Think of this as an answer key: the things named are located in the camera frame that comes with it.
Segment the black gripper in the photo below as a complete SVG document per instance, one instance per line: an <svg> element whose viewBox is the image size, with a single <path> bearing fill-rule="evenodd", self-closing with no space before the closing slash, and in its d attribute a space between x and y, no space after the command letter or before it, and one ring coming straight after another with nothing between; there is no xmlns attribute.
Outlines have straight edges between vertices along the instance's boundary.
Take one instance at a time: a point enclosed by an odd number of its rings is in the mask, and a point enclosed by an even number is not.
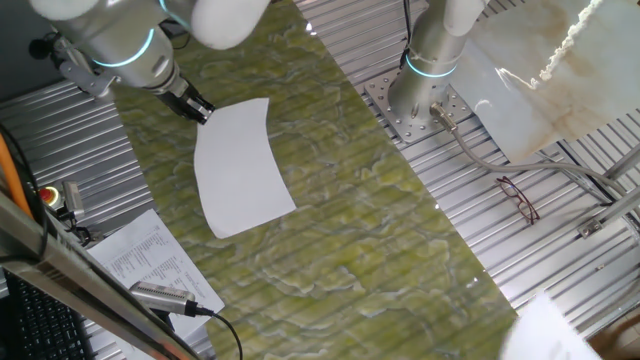
<svg viewBox="0 0 640 360"><path fill-rule="evenodd" d="M171 83L158 99L178 115L185 115L189 120L204 125L215 106L199 95L197 89L185 79L177 79Z"/></svg>

